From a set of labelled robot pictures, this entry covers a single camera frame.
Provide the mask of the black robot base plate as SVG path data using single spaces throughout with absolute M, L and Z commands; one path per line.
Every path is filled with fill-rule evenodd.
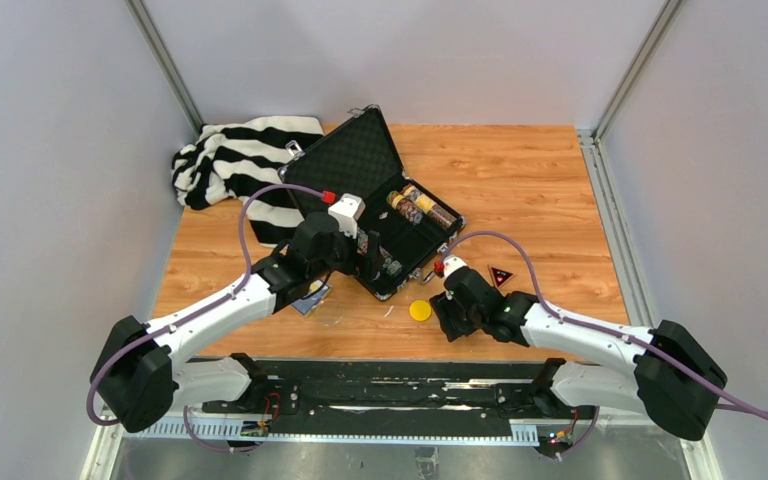
M 581 433 L 591 406 L 550 397 L 535 362 L 259 359 L 236 401 L 200 406 L 263 421 L 272 434 L 354 438 L 509 437 L 522 421 Z

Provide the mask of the black triangular heart token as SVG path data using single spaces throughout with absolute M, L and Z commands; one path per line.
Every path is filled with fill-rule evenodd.
M 514 272 L 495 267 L 493 265 L 488 266 L 488 272 L 492 281 L 492 285 L 496 289 L 501 289 L 515 277 Z

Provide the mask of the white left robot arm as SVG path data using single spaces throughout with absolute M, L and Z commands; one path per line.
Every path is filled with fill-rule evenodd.
M 229 400 L 243 413 L 258 411 L 266 386 L 251 376 L 244 355 L 189 367 L 202 349 L 254 320 L 273 315 L 307 295 L 322 276 L 374 278 L 384 263 L 380 235 L 372 231 L 361 248 L 327 213 L 309 215 L 293 237 L 248 265 L 231 285 L 171 315 L 146 323 L 129 315 L 117 321 L 90 375 L 86 401 L 92 421 L 101 398 L 129 433 L 154 425 L 187 403 Z

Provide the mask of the blue yellow card deck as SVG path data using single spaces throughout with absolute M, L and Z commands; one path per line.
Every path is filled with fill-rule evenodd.
M 291 307 L 300 315 L 310 315 L 328 296 L 331 286 L 323 280 L 316 280 L 310 285 L 309 292 L 301 299 L 294 301 Z

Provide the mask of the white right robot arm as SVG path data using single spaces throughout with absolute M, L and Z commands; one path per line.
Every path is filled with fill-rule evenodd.
M 456 257 L 436 263 L 434 273 L 444 290 L 430 302 L 448 341 L 481 330 L 501 343 L 580 357 L 548 362 L 531 390 L 540 414 L 606 406 L 645 414 L 684 440 L 703 438 L 718 403 L 705 385 L 724 388 L 727 376 L 684 326 L 664 320 L 647 329 L 574 319 L 534 294 L 500 293 Z

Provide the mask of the blue-green poker chip stack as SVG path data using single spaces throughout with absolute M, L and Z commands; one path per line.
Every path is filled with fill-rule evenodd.
M 383 264 L 383 270 L 388 276 L 395 278 L 400 274 L 402 269 L 403 269 L 403 266 L 398 260 L 395 260 L 390 257 L 385 259 Z

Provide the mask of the black poker set case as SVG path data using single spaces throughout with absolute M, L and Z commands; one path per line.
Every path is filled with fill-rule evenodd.
M 370 230 L 380 234 L 380 248 L 398 260 L 403 269 L 393 278 L 384 270 L 373 281 L 360 284 L 384 301 L 397 293 L 432 258 L 443 251 L 465 226 L 465 218 L 405 171 L 393 137 L 379 106 L 368 105 L 351 111 L 351 117 L 308 148 L 292 155 L 279 170 L 279 178 L 290 184 L 341 196 L 361 197 L 365 210 L 358 220 L 361 235 Z M 448 229 L 424 218 L 412 224 L 386 201 L 391 191 L 416 185 L 456 217 Z

